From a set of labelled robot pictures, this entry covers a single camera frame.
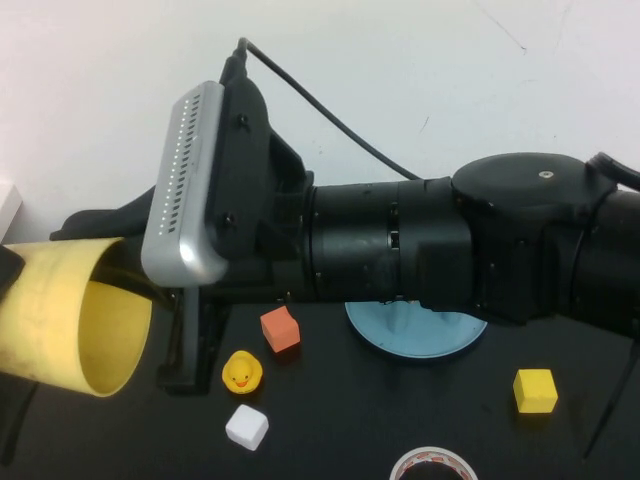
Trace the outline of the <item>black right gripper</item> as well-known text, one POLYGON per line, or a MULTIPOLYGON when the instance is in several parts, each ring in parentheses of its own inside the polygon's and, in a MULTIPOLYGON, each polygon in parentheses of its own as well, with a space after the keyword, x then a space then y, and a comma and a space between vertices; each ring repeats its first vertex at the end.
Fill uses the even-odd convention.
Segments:
MULTIPOLYGON (((69 216, 50 240, 129 237, 145 232, 153 189, 117 209, 82 210, 69 216)), ((173 309, 166 363, 157 384, 171 395, 209 392, 212 367, 235 304, 294 303, 313 299, 307 239, 280 240, 276 249, 258 249, 228 261, 201 240, 178 240, 157 249, 157 285, 143 273, 105 267, 92 280, 173 309)))

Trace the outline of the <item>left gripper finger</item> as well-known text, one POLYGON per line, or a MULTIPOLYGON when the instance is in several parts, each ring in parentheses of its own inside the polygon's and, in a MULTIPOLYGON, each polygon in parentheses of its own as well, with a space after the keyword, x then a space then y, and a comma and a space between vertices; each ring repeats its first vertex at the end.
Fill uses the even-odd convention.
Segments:
POLYGON ((0 297, 3 298, 19 278, 24 259, 8 247, 0 246, 0 297))

